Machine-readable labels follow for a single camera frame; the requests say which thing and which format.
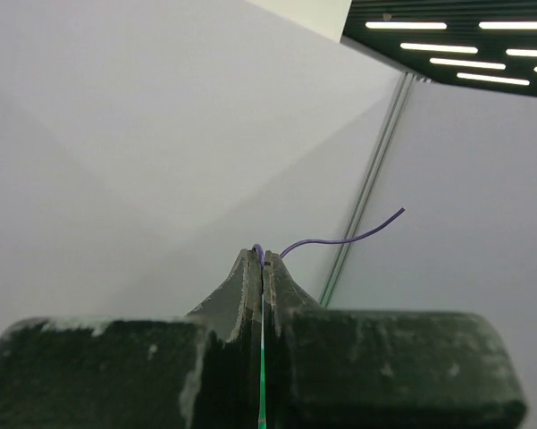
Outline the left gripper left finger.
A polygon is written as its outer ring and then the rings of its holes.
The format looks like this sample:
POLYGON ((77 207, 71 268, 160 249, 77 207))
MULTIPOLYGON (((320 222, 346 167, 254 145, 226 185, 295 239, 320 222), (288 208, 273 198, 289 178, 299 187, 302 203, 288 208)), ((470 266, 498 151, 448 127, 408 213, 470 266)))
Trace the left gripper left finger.
POLYGON ((184 316, 40 317, 0 336, 0 428, 254 428, 262 270, 240 251, 184 316))

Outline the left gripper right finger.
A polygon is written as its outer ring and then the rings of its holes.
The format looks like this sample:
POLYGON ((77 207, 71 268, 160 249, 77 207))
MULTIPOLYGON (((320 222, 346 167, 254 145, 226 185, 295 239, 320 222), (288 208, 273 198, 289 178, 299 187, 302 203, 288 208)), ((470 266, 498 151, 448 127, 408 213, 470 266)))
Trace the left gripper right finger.
POLYGON ((270 428, 517 428, 527 400, 499 333, 472 313, 319 305, 265 256, 270 428))

